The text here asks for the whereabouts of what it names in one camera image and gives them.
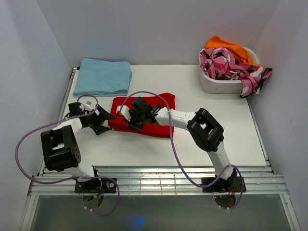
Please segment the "red trousers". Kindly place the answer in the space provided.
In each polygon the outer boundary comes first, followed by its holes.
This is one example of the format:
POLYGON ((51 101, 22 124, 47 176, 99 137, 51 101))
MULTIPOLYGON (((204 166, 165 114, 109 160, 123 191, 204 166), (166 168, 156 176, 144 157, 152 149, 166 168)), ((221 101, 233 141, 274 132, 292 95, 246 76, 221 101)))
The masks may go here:
POLYGON ((111 114, 118 116, 118 107, 124 104, 128 106, 132 112, 130 121, 133 124, 130 126, 124 117, 117 117, 116 119, 109 120, 108 125, 111 130, 115 131, 133 132, 158 138, 169 138, 169 125, 160 126, 156 124, 154 115, 151 111, 156 106, 166 107, 167 105, 169 105, 169 108, 175 109, 175 98, 176 96, 169 92, 159 94, 158 96, 144 97, 144 100, 150 105, 150 108, 144 113, 138 113, 133 105, 136 97, 130 97, 129 99, 126 99, 126 97, 115 97, 111 107, 111 114))

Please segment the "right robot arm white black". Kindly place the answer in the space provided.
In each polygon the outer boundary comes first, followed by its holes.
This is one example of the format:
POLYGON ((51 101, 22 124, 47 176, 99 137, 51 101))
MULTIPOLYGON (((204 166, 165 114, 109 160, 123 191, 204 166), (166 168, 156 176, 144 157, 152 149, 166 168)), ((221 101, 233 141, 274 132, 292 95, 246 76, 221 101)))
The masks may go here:
POLYGON ((224 129, 220 123, 204 108, 197 112, 176 111, 169 105, 152 107, 143 97, 136 98, 131 107, 121 105, 118 112, 132 129, 142 130, 145 123, 158 126, 180 128, 190 133, 195 144, 205 151, 214 167, 215 177, 202 178, 201 183, 194 182, 186 172, 184 176, 204 192, 245 192, 244 179, 238 168, 231 164, 224 147, 224 129))

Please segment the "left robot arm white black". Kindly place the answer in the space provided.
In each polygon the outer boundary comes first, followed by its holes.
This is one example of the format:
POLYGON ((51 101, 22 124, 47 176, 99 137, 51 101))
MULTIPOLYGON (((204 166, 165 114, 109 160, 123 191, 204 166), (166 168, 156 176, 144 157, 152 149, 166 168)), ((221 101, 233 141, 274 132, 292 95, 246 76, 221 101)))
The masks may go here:
POLYGON ((101 106, 98 105, 96 109, 90 106, 91 102, 70 103, 67 120, 41 133, 44 163, 49 171, 66 171, 72 177, 76 177, 76 193, 115 193, 115 178, 98 178, 98 170, 81 160, 75 134, 83 128, 90 128, 96 135, 101 135, 110 130, 103 125, 104 122, 116 119, 101 106))

